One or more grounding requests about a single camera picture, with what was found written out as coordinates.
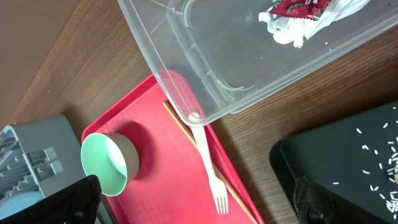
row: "red tray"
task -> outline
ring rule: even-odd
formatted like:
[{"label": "red tray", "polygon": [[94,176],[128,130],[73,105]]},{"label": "red tray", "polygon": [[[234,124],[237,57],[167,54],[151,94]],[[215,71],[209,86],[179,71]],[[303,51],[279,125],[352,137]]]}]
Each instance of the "red tray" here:
[{"label": "red tray", "polygon": [[[173,82],[194,96],[188,83],[169,71]],[[229,213],[217,214],[198,151],[162,103],[166,95],[151,75],[83,132],[121,133],[140,158],[137,177],[122,194],[107,197],[119,223],[252,223],[228,194]],[[259,223],[264,223],[210,125],[205,127],[211,158]]]}]

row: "mint green cup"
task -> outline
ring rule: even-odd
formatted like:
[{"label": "mint green cup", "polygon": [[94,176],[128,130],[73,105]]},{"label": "mint green cup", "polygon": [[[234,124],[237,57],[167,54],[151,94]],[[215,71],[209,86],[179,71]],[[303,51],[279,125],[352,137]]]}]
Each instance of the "mint green cup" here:
[{"label": "mint green cup", "polygon": [[81,146],[81,164],[87,176],[98,177],[103,194],[117,196],[137,175],[139,158],[124,135],[93,133]]}]

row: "chopstick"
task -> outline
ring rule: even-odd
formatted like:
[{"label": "chopstick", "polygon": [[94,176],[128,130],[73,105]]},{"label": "chopstick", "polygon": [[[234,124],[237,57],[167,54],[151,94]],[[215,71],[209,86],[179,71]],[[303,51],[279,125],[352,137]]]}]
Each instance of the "chopstick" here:
[{"label": "chopstick", "polygon": [[[178,124],[178,126],[180,127],[180,129],[184,132],[184,134],[187,136],[187,138],[191,141],[191,143],[193,144],[193,146],[195,146],[195,148],[197,150],[198,146],[197,143],[195,142],[195,138],[192,136],[191,132],[188,130],[188,128],[186,127],[186,125],[181,121],[181,119],[175,114],[174,110],[171,108],[171,106],[169,105],[168,102],[163,102],[163,106],[166,108],[166,110],[169,112],[169,114],[171,115],[171,117],[173,117],[174,121]],[[245,204],[243,203],[243,201],[241,200],[241,198],[239,197],[239,195],[235,192],[235,190],[232,188],[232,186],[228,183],[228,181],[225,179],[225,177],[222,175],[222,173],[220,172],[220,170],[218,170],[218,168],[213,164],[214,167],[214,172],[216,173],[217,177],[220,178],[226,188],[228,189],[228,192],[232,195],[232,197],[235,199],[235,201],[239,204],[239,206],[243,209],[243,211],[246,213],[246,215],[253,221],[253,223],[258,224],[257,220],[253,217],[253,215],[251,214],[251,212],[249,211],[249,209],[245,206]]]}]

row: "red snack package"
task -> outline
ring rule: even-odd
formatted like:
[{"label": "red snack package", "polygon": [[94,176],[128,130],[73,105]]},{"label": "red snack package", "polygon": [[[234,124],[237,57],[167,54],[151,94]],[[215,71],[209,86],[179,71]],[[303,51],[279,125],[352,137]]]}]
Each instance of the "red snack package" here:
[{"label": "red snack package", "polygon": [[271,14],[319,20],[332,0],[277,0]]}]

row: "white fork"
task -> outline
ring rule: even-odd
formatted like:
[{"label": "white fork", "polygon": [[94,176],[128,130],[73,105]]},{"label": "white fork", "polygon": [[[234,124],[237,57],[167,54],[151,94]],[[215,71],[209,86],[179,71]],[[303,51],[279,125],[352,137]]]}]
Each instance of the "white fork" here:
[{"label": "white fork", "polygon": [[191,127],[193,137],[197,142],[197,146],[205,164],[207,175],[209,176],[209,183],[211,193],[213,194],[214,202],[216,203],[217,212],[219,214],[228,214],[228,193],[225,184],[214,173],[213,163],[210,157],[209,146],[207,145],[207,138],[204,127]]}]

